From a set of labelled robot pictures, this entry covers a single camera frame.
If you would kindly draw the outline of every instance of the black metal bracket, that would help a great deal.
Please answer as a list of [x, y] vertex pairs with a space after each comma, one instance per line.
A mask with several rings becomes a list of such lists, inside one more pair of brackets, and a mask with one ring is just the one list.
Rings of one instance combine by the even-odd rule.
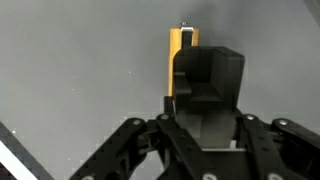
[[[146, 154], [158, 151], [165, 171], [159, 180], [303, 180], [319, 179], [319, 136], [292, 121], [274, 120], [268, 125], [254, 115], [237, 119], [237, 148], [203, 151], [171, 113], [147, 122], [132, 118], [87, 160], [71, 180], [127, 180]], [[288, 149], [299, 149], [298, 170]]]

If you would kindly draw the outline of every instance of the yellow object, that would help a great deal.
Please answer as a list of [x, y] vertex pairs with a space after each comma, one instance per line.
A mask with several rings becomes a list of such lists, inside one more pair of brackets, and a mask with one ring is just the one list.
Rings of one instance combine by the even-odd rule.
[[[181, 49], [182, 32], [181, 28], [170, 29], [170, 54], [169, 54], [169, 80], [168, 80], [168, 96], [172, 96], [173, 86], [173, 58], [176, 53]], [[192, 46], [198, 46], [199, 29], [193, 30]]]

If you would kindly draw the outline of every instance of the gray surface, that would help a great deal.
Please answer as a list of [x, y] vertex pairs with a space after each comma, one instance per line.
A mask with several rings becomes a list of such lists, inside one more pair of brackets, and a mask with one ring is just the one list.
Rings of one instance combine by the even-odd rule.
[[[202, 45], [246, 55], [243, 112], [320, 133], [320, 29], [301, 0], [2, 0], [0, 120], [68, 178], [125, 117], [161, 111], [168, 32], [183, 20]], [[157, 176], [149, 158], [133, 179]]]

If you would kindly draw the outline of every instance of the bolt head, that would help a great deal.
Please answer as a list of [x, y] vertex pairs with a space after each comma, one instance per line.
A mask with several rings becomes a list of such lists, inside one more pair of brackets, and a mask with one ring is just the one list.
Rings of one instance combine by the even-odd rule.
[[214, 174], [206, 173], [203, 175], [202, 180], [218, 180]]
[[281, 120], [279, 121], [279, 123], [280, 123], [281, 125], [283, 125], [283, 126], [288, 125], [288, 121], [287, 121], [287, 120], [284, 120], [284, 119], [281, 119]]

